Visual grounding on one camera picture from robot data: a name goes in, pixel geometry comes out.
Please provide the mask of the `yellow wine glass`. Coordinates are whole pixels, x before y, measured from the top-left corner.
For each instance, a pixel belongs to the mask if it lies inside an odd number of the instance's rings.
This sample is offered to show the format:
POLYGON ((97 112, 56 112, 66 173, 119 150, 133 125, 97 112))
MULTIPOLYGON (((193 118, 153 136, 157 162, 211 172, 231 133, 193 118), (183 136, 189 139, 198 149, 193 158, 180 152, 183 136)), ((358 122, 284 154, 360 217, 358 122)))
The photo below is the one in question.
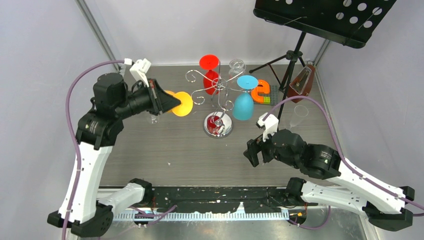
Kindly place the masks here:
POLYGON ((192 111, 194 102, 190 94, 185 91, 173 92, 165 90, 165 92, 177 98, 181 102, 180 105, 174 107, 169 112, 172 112, 177 117, 185 117, 192 111))

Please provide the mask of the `clear wine glass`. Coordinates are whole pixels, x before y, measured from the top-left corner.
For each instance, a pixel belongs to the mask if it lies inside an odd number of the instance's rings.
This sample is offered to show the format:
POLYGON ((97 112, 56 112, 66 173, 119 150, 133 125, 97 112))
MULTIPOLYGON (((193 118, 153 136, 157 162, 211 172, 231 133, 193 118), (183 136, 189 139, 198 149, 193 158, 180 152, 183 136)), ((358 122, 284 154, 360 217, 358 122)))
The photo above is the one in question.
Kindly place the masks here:
POLYGON ((149 124, 154 125, 154 124, 157 124, 159 121, 160 121, 159 115, 154 115, 154 114, 150 114, 150 113, 147 115, 147 122, 149 124))

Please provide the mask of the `blue wine glass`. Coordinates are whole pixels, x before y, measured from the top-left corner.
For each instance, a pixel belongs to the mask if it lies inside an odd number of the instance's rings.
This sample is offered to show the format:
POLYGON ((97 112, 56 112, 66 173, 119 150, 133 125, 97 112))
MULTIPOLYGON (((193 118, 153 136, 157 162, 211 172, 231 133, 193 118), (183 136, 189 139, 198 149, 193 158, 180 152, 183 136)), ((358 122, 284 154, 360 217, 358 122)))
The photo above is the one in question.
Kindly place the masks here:
POLYGON ((258 79, 252 75, 242 75, 237 79, 237 85, 243 92, 235 99, 232 110, 233 117, 239 121, 249 120, 254 113, 254 100, 249 90, 258 86, 258 79))

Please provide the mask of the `chrome wine glass rack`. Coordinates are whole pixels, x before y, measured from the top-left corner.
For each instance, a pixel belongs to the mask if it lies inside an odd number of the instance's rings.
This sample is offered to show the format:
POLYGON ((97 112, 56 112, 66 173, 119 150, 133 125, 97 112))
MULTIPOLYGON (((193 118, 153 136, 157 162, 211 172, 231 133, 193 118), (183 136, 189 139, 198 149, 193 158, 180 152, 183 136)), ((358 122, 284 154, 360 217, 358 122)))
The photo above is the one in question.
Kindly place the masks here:
POLYGON ((203 87, 193 91, 190 96, 195 105, 204 105, 210 103, 213 111, 203 120, 202 128, 205 134, 214 139, 223 139, 228 137, 233 129, 233 120, 229 112, 234 109, 234 102, 230 100, 230 91, 240 91, 230 87, 230 83, 241 77, 246 71, 245 67, 232 72, 228 79, 221 76, 220 71, 213 70, 210 74, 203 74, 198 70, 189 70, 185 74, 185 79, 194 83, 197 80, 196 75, 206 79, 211 86, 203 87))

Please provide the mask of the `clear champagne flute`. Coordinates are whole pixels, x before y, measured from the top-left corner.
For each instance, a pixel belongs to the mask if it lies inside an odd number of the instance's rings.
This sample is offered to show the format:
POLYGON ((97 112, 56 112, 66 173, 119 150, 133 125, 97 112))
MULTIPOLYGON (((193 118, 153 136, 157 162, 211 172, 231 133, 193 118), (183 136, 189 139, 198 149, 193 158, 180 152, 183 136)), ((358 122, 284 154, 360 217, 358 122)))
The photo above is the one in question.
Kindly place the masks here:
POLYGON ((296 105, 293 109, 292 116, 290 118, 288 128, 292 129, 299 124, 308 116, 309 109, 304 105, 296 105))

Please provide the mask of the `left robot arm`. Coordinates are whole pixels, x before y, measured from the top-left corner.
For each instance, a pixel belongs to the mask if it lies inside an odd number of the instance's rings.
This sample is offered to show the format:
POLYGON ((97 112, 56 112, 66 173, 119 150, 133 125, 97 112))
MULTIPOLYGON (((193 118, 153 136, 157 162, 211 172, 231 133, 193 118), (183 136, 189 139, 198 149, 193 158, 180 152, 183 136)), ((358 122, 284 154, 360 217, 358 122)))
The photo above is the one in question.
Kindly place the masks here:
POLYGON ((101 237, 116 215, 135 204, 148 207, 153 202, 152 184, 139 178, 107 197, 97 198, 104 167, 124 129, 124 119, 142 112, 157 116, 181 104, 156 79, 129 90, 119 73, 101 75, 93 93, 91 109, 80 118, 77 128, 70 130, 76 145, 75 164, 65 199, 47 217, 49 224, 81 238, 101 237))

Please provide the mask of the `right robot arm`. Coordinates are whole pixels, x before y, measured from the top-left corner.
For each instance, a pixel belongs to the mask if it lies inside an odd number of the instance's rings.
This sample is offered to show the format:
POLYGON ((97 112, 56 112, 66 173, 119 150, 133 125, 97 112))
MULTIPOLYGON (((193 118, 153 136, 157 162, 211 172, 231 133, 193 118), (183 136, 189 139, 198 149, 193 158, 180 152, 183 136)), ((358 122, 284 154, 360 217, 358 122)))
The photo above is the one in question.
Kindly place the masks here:
POLYGON ((253 167, 277 160, 298 169, 310 178, 326 180, 342 186, 330 189, 299 177, 290 178, 285 198, 291 205, 317 203, 353 212, 368 219, 375 227, 397 232, 412 226, 413 213, 402 200, 413 201, 415 190, 409 186, 387 184, 359 169, 348 159, 342 160, 333 148, 310 144, 287 129, 273 135, 258 136, 247 142, 244 156, 253 167))

